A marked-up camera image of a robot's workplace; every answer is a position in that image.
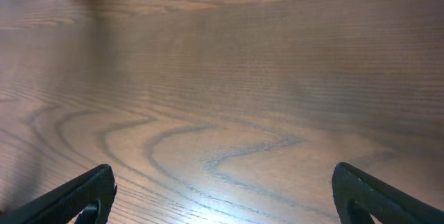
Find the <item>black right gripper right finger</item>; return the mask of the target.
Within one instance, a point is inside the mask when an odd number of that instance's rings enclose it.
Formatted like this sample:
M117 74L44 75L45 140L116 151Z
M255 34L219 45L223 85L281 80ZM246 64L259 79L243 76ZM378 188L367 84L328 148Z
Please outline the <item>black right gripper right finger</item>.
M332 190L342 224L443 222L443 211L345 162L334 169Z

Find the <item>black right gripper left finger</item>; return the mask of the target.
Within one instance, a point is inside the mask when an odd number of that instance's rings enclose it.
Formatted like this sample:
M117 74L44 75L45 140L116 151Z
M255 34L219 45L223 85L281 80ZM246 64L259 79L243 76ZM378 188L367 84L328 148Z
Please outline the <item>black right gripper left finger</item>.
M101 164L56 189L5 214L2 223L77 223L104 224L108 221L117 193L114 173Z

